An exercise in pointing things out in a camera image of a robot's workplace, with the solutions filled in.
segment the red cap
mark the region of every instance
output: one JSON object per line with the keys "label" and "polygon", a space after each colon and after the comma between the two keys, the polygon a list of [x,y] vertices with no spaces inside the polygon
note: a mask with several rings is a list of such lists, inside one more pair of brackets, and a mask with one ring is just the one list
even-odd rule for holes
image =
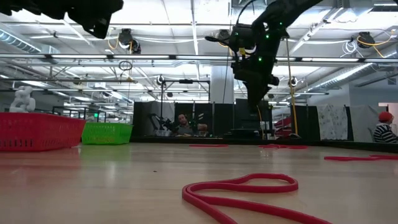
{"label": "red cap", "polygon": [[383,111],[379,114],[379,121],[380,122],[387,122],[393,119],[393,115],[388,113],[387,111]]}

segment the red basket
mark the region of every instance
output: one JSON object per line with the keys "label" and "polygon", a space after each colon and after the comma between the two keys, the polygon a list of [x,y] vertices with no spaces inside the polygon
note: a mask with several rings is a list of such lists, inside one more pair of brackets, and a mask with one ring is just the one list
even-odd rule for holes
{"label": "red basket", "polygon": [[0,113],[0,151],[48,151],[79,145],[85,120],[41,113]]}

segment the red rubber band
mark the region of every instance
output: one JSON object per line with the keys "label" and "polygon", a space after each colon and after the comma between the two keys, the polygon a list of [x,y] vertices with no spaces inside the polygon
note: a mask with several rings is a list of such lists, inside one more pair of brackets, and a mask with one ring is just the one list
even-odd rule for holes
{"label": "red rubber band", "polygon": [[222,144],[194,144],[194,145],[189,145],[189,147],[228,147],[228,145],[222,145]]}
{"label": "red rubber band", "polygon": [[398,160],[398,156],[389,156],[389,155],[370,155],[369,157],[325,156],[323,159],[333,160],[333,161],[379,161],[379,160]]}
{"label": "red rubber band", "polygon": [[263,149],[308,149],[308,146],[287,146],[278,144],[268,144],[259,147]]}
{"label": "red rubber band", "polygon": [[[279,179],[285,180],[289,185],[283,186],[256,186],[256,185],[241,185],[251,179]],[[262,203],[248,202],[244,200],[236,200],[231,198],[212,197],[195,193],[197,190],[207,189],[221,189],[233,190],[237,192],[252,192],[252,193],[283,193],[291,192],[299,188],[298,182],[284,174],[249,174],[244,177],[231,180],[217,180],[212,182],[201,182],[186,185],[182,189],[182,198],[188,203],[196,206],[200,210],[206,212],[221,224],[238,224],[231,217],[219,211],[212,205],[219,205],[225,207],[234,207],[254,212],[261,212],[269,215],[286,218],[300,223],[310,224],[330,224],[330,222],[321,220],[319,218],[306,215],[304,213],[296,212],[286,208],[279,208],[272,205],[265,205]]]}

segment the pillar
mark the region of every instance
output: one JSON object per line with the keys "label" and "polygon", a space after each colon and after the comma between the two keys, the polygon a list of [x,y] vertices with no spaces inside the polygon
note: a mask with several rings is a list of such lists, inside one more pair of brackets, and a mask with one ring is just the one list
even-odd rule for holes
{"label": "pillar", "polygon": [[234,74],[231,67],[214,66],[211,68],[210,102],[234,103]]}

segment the person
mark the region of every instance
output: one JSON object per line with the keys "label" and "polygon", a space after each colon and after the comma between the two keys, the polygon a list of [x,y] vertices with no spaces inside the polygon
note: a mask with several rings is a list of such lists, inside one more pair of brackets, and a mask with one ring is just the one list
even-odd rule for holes
{"label": "person", "polygon": [[[193,136],[196,133],[193,132],[192,127],[189,125],[187,116],[185,114],[180,114],[178,116],[178,130],[177,130],[177,136]],[[198,124],[198,130],[199,131],[206,131],[207,130],[207,125],[205,124]]]}
{"label": "person", "polygon": [[387,111],[379,114],[380,123],[376,125],[373,132],[375,142],[397,143],[398,137],[391,131],[390,124],[394,120],[394,116]]}

